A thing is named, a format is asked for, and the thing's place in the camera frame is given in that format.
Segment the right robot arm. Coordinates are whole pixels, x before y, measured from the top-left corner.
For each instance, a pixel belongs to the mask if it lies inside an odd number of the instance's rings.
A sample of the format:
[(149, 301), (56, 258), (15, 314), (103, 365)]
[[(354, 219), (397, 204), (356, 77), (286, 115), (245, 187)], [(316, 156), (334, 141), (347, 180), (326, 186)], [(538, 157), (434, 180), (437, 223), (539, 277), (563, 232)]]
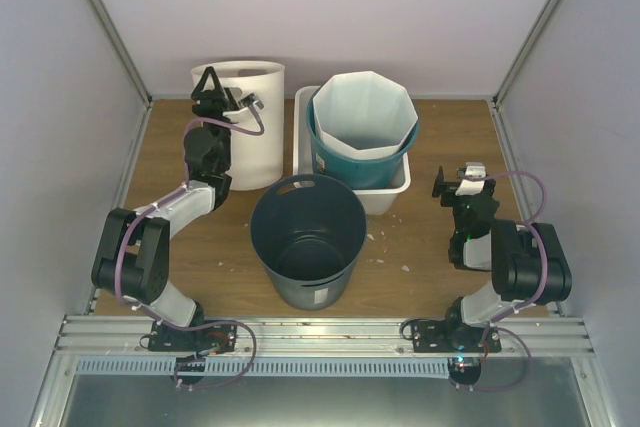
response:
[(521, 223), (496, 217), (496, 180), (512, 176), (527, 177), (546, 193), (533, 174), (516, 170), (489, 175), (482, 163), (467, 163), (456, 181), (447, 181), (439, 169), (434, 180), (432, 196), (452, 210), (450, 263), (490, 274), (483, 287), (454, 301), (445, 314), (443, 340), (456, 352), (489, 344), (497, 322), (533, 306), (562, 302), (572, 290), (572, 274), (555, 227), (537, 221), (543, 206)]

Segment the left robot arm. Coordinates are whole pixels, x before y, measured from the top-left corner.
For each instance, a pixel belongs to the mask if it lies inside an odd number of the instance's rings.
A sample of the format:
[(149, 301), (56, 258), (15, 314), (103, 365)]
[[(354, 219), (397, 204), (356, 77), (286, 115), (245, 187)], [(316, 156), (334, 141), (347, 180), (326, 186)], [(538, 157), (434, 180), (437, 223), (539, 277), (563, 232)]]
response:
[(170, 242), (228, 196), (234, 125), (227, 114), (237, 106), (212, 66), (204, 69), (191, 99), (194, 119), (182, 140), (184, 181), (146, 206), (111, 210), (91, 273), (94, 286), (113, 293), (121, 305), (171, 327), (172, 340), (185, 351), (203, 345), (206, 327), (196, 320), (198, 303), (169, 280)]

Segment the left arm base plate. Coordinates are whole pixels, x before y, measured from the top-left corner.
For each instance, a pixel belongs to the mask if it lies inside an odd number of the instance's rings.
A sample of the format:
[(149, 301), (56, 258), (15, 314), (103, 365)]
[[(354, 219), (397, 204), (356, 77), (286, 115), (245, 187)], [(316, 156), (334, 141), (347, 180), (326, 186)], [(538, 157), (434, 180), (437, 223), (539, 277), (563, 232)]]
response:
[(221, 354), (234, 350), (236, 333), (237, 327), (234, 325), (215, 325), (186, 331), (171, 328), (166, 323), (153, 322), (150, 333), (140, 338), (139, 346), (150, 352)]

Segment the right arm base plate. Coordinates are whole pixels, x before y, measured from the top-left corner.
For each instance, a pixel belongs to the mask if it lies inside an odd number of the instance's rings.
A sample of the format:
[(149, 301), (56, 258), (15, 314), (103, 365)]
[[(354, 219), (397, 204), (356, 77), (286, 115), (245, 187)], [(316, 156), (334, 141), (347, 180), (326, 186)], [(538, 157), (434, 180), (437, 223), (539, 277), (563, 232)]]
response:
[(500, 336), (491, 329), (484, 336), (483, 327), (471, 327), (458, 321), (407, 319), (399, 326), (404, 340), (412, 343), (415, 353), (498, 353)]

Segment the dark grey round bin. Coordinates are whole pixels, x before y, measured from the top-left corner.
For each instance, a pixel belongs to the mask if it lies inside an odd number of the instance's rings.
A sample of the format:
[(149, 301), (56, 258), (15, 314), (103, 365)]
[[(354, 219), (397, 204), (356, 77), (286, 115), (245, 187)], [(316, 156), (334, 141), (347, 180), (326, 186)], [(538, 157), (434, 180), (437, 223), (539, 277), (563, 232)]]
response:
[(344, 294), (367, 239), (367, 216), (355, 192), (340, 181), (301, 174), (262, 194), (249, 231), (282, 300), (319, 311)]

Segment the white cylindrical bin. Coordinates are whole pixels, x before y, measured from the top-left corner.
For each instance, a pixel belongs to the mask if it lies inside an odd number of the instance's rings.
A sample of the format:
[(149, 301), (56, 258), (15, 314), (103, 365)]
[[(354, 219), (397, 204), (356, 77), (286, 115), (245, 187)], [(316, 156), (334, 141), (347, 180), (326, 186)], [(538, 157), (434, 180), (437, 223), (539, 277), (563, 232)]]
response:
[(263, 102), (261, 115), (239, 124), (197, 117), (185, 128), (184, 176), (213, 182), (230, 177), (234, 191), (265, 188), (284, 170), (284, 72), (268, 61), (226, 61), (212, 65), (220, 88), (240, 88), (241, 97), (255, 93)]

